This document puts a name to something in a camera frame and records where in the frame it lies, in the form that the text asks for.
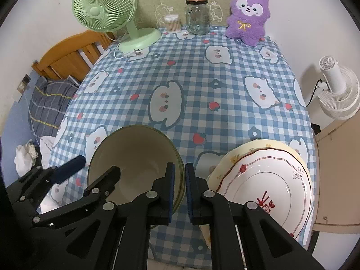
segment cotton swab container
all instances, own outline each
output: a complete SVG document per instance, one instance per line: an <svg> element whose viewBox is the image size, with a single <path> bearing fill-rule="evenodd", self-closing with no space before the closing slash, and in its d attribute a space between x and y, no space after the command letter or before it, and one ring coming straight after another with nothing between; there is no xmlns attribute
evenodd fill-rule
<svg viewBox="0 0 360 270"><path fill-rule="evenodd" d="M181 23L179 20L179 14L169 14L164 17L166 31L168 33L181 32Z"/></svg>

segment jar lid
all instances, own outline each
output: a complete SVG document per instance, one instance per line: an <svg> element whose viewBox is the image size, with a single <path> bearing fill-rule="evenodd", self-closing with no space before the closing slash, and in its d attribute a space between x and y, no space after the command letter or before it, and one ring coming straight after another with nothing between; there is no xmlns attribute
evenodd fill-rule
<svg viewBox="0 0 360 270"><path fill-rule="evenodd" d="M164 16L165 21L172 22L179 19L179 14L169 14Z"/></svg>
<svg viewBox="0 0 360 270"><path fill-rule="evenodd" d="M188 5L203 5L207 4L207 0L186 0Z"/></svg>

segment cartoon cat print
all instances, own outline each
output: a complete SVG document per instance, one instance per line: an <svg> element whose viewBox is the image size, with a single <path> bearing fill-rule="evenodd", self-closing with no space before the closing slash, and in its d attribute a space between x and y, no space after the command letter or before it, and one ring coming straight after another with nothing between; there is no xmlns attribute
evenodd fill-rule
<svg viewBox="0 0 360 270"><path fill-rule="evenodd" d="M216 1L213 1L209 4L210 7L210 21L221 22L223 20L223 10Z"/></svg>
<svg viewBox="0 0 360 270"><path fill-rule="evenodd" d="M270 60L270 64L276 64L279 61L278 55L268 48L262 47L259 53L264 60Z"/></svg>
<svg viewBox="0 0 360 270"><path fill-rule="evenodd" d="M213 64L231 64L233 62L228 47L208 46L205 51L205 56L206 59Z"/></svg>
<svg viewBox="0 0 360 270"><path fill-rule="evenodd" d="M154 89L149 104L149 118L156 123L163 123L164 128L172 127L180 119L183 110L181 86L176 81L169 81L166 86Z"/></svg>
<svg viewBox="0 0 360 270"><path fill-rule="evenodd" d="M224 154L213 151L201 152L195 162L195 174L199 178L206 179L211 174Z"/></svg>
<svg viewBox="0 0 360 270"><path fill-rule="evenodd" d="M104 82L106 77L108 77L109 73L105 71L101 71L96 74L93 79L89 82L88 86L85 88L83 93L90 93L93 94L98 91L100 85Z"/></svg>
<svg viewBox="0 0 360 270"><path fill-rule="evenodd" d="M150 48L146 47L146 48L143 48L143 49L141 49L139 51L128 53L127 56L129 57L129 59L127 61L131 62L131 61L135 61L135 60L145 58L149 54L149 51L150 51Z"/></svg>
<svg viewBox="0 0 360 270"><path fill-rule="evenodd" d="M289 146L301 156L307 166L309 152L304 138L300 137L299 139L291 139Z"/></svg>
<svg viewBox="0 0 360 270"><path fill-rule="evenodd" d="M299 101L300 105L302 105L303 107L306 108L306 103L304 101L304 97L302 96L299 82L296 79L294 79L294 91L295 91L296 98Z"/></svg>
<svg viewBox="0 0 360 270"><path fill-rule="evenodd" d="M85 158L86 165L90 164L92 156L95 150L101 144L102 141L108 136L108 133L104 126L97 127L90 134L85 135Z"/></svg>
<svg viewBox="0 0 360 270"><path fill-rule="evenodd" d="M189 34L186 29L183 29L181 32L177 32L176 36L178 39L193 39L195 34Z"/></svg>
<svg viewBox="0 0 360 270"><path fill-rule="evenodd" d="M59 143L61 137L64 135L67 124L68 124L68 118L64 117L60 123L60 127L58 129L58 133L56 134L53 147L55 147Z"/></svg>
<svg viewBox="0 0 360 270"><path fill-rule="evenodd" d="M249 96L262 109L268 109L280 103L265 78L247 76L244 82Z"/></svg>
<svg viewBox="0 0 360 270"><path fill-rule="evenodd" d="M63 202L63 196L65 193L66 186L68 184L68 180L64 181L62 184L54 184L51 188L51 197L56 201L59 205Z"/></svg>

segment floor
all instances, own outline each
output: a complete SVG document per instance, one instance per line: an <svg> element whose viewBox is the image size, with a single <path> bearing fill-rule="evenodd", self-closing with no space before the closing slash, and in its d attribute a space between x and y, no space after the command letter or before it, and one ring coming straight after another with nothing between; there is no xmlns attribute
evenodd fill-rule
<svg viewBox="0 0 360 270"><path fill-rule="evenodd" d="M195 269L188 268L188 267L169 265L169 264L157 262L152 259L148 259L148 269L147 270L195 270Z"/></svg>

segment electrical outlet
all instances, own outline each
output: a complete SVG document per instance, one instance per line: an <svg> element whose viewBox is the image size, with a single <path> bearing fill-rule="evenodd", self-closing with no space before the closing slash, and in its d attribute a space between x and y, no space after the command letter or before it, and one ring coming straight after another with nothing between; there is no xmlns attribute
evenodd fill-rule
<svg viewBox="0 0 360 270"><path fill-rule="evenodd" d="M30 77L26 74L16 88L16 91L13 93L13 100L17 103L20 101L21 96L24 94L24 90L26 89L26 86L28 85L30 80Z"/></svg>

